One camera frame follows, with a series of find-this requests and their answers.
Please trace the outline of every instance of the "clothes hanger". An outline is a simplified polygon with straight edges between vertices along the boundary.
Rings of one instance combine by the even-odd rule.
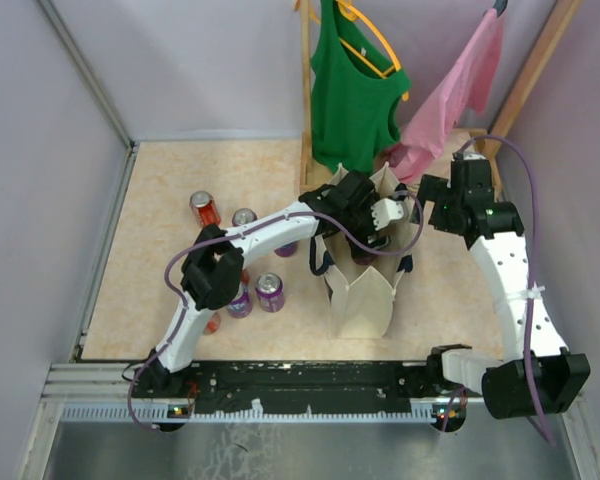
[[[493,8],[498,12],[498,16],[502,15],[504,11],[507,9],[507,4],[509,0],[496,0],[496,3],[493,4]]]
[[[391,45],[389,45],[389,42],[387,42],[387,40],[384,38],[382,33],[380,33],[380,31],[371,22],[371,20],[369,20],[366,16],[364,16],[362,14],[362,12],[360,10],[358,10],[356,7],[354,7],[351,4],[352,0],[333,0],[333,1],[338,3],[338,7],[340,8],[340,11],[343,11],[343,10],[347,11],[347,14],[344,15],[345,18],[347,18],[347,19],[353,18],[354,20],[352,20],[352,21],[360,19],[367,27],[369,27],[369,29],[373,32],[373,34],[376,37],[378,37],[378,40],[380,40],[380,43],[382,44],[382,46],[385,48],[385,50],[389,54],[389,58],[391,59],[391,62],[393,63],[393,65],[391,65],[387,70],[382,72],[378,69],[378,67],[376,67],[374,64],[372,64],[366,57],[364,57],[360,52],[358,52],[358,50],[353,48],[348,42],[346,42],[342,38],[340,39],[340,43],[342,43],[342,45],[347,50],[349,50],[356,57],[358,57],[367,67],[369,67],[380,78],[387,78],[387,75],[394,69],[396,72],[398,72],[402,68],[402,65],[400,65],[400,60],[398,60],[398,57],[396,56],[393,49],[391,48]],[[300,8],[300,0],[296,0],[293,10],[297,11],[299,8]],[[316,11],[314,10],[312,3],[309,3],[309,15],[310,15],[311,20],[313,20],[318,25],[320,25],[320,19],[316,15]],[[402,94],[402,100],[405,102],[407,100],[409,100],[409,92],[408,91],[406,91]]]

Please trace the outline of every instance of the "can lid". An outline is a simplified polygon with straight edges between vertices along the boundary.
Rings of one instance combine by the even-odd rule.
[[[234,297],[233,300],[231,300],[231,303],[233,302],[237,302],[238,300],[240,300],[240,297],[242,297],[242,295],[244,295],[244,283],[240,282],[240,286],[238,287],[238,293],[236,293],[236,296]]]
[[[275,273],[265,273],[258,278],[256,283],[256,288],[260,290],[262,293],[276,293],[280,286],[282,285],[282,280]]]
[[[235,226],[246,225],[257,220],[256,213],[250,208],[239,208],[236,213],[233,214],[231,223]]]
[[[189,198],[189,205],[192,207],[202,208],[206,207],[211,203],[211,194],[204,190],[198,190],[191,195]]]

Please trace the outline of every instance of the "beige tiled floor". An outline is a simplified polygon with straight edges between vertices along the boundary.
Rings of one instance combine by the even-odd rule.
[[[454,138],[449,151],[466,137]],[[144,358],[162,338],[176,296],[162,282],[164,267],[196,238],[189,195],[210,191],[223,225],[239,207],[264,216],[298,195],[300,141],[232,140],[143,143],[125,199],[84,349],[85,359]],[[447,156],[435,165],[445,173]],[[246,319],[224,314],[203,337],[198,359],[423,359],[432,346],[466,343],[500,356],[497,318],[481,272],[459,237],[425,228],[415,269],[399,285],[387,335],[375,340],[328,337],[323,281],[307,264],[308,242],[296,255],[270,254],[250,267],[285,282],[287,304],[276,314],[255,306]],[[179,270],[172,278],[179,281]]]

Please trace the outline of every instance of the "orange hanger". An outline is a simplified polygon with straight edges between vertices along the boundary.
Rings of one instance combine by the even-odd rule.
[[[359,18],[360,20],[362,20],[365,23],[365,25],[367,25],[367,27],[369,27],[369,29],[374,33],[374,35],[376,37],[378,37],[378,40],[380,40],[380,43],[382,44],[382,46],[385,48],[385,50],[389,54],[389,58],[391,58],[393,65],[391,65],[384,72],[381,72],[378,69],[378,67],[373,65],[366,57],[364,57],[360,52],[358,52],[355,48],[353,48],[349,43],[347,43],[342,38],[340,39],[340,43],[342,43],[342,45],[347,50],[349,50],[356,57],[358,57],[365,65],[367,65],[367,67],[369,67],[373,72],[375,72],[376,75],[378,75],[380,78],[387,78],[387,75],[394,69],[396,72],[398,72],[402,68],[402,66],[400,65],[400,60],[398,60],[398,57],[396,56],[395,52],[391,48],[391,45],[389,45],[389,42],[387,42],[387,40],[384,38],[384,35],[382,35],[382,33],[380,33],[380,30],[378,30],[376,28],[376,26],[371,22],[371,20],[369,20],[366,16],[364,16],[362,14],[362,12],[360,12],[360,10],[358,10],[356,7],[354,7],[352,5],[353,0],[334,0],[334,1],[338,2],[338,7],[340,8],[340,11],[343,13],[343,16],[345,18],[347,18],[348,20],[351,20],[351,21],[355,21]],[[300,0],[296,0],[293,10],[297,11],[298,8],[300,8]],[[312,3],[309,3],[309,9],[310,9],[309,11],[310,11],[311,20],[313,20],[318,25],[320,25],[320,19],[316,15],[316,11],[314,10]],[[402,100],[404,100],[406,102],[408,99],[409,99],[409,92],[406,91],[406,92],[404,92],[404,94],[402,94]]]

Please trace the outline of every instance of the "pink shirt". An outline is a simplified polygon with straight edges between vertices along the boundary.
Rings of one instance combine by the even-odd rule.
[[[500,62],[503,32],[503,15],[498,17],[491,8],[453,68],[402,128],[400,143],[386,150],[391,169],[401,181],[417,181],[442,154],[465,107],[484,111]]]

